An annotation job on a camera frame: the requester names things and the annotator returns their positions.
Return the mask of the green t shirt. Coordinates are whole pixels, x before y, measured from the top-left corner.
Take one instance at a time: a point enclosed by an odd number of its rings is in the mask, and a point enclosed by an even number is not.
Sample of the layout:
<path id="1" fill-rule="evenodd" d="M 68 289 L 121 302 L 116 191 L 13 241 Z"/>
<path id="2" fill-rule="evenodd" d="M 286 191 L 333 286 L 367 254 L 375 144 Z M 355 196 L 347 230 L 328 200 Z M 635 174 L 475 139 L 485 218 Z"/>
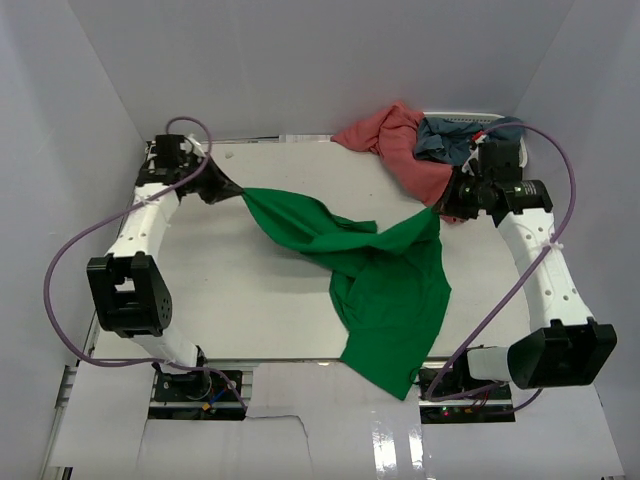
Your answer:
<path id="1" fill-rule="evenodd" d="M 405 399 L 451 295 L 439 217 L 425 208 L 381 231 L 294 192 L 248 188 L 242 198 L 274 243 L 330 270 L 329 296 L 348 333 L 341 362 Z"/>

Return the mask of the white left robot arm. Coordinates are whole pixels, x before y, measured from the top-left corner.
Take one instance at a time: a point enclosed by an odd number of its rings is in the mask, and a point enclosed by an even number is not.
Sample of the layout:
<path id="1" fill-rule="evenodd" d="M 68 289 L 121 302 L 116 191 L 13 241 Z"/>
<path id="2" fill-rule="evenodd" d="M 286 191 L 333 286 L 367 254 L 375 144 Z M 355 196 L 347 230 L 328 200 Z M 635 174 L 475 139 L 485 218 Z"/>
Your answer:
<path id="1" fill-rule="evenodd" d="M 130 340 L 177 373 L 177 387 L 199 399 L 211 387 L 200 366 L 204 353 L 172 323 L 173 302 L 157 257 L 171 217 L 188 195 L 208 205 L 234 198 L 233 182 L 193 137 L 162 134 L 148 143 L 134 188 L 136 209 L 125 215 L 115 243 L 87 265 L 87 276 L 101 329 Z"/>

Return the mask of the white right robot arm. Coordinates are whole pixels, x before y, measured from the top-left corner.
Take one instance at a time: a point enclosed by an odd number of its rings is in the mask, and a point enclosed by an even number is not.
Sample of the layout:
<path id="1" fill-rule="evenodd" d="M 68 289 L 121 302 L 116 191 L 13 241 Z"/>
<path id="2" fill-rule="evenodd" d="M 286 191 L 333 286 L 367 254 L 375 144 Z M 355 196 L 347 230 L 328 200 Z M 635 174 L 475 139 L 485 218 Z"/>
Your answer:
<path id="1" fill-rule="evenodd" d="M 472 399 L 488 382 L 521 389 L 591 384 L 617 344 L 582 300 L 557 241 L 553 203 L 543 182 L 526 180 L 516 142 L 476 141 L 454 169 L 437 212 L 475 219 L 485 212 L 507 244 L 520 276 L 530 332 L 506 347 L 467 350 L 454 363 L 453 390 Z"/>

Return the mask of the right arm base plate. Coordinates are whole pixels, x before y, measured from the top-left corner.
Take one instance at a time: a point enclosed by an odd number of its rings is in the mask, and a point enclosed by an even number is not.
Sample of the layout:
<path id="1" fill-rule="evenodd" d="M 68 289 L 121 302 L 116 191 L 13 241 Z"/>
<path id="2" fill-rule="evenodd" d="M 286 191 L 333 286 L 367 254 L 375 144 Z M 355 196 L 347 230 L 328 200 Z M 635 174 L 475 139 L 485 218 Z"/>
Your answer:
<path id="1" fill-rule="evenodd" d="M 421 368 L 414 382 L 420 390 L 419 410 L 423 425 L 511 423 L 516 420 L 511 411 L 514 404 L 507 384 L 461 399 L 430 401 L 427 389 L 437 373 L 437 369 Z"/>

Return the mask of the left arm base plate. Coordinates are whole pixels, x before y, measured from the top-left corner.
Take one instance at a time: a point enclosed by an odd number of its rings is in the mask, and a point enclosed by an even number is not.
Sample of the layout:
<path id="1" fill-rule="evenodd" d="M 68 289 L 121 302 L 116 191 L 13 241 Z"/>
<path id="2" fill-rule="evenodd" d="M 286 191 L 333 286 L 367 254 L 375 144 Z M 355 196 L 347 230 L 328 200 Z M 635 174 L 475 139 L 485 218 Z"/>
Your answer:
<path id="1" fill-rule="evenodd" d="M 152 389 L 148 418 L 173 421 L 242 421 L 246 414 L 230 386 L 242 393 L 243 372 L 170 374 L 159 372 Z"/>

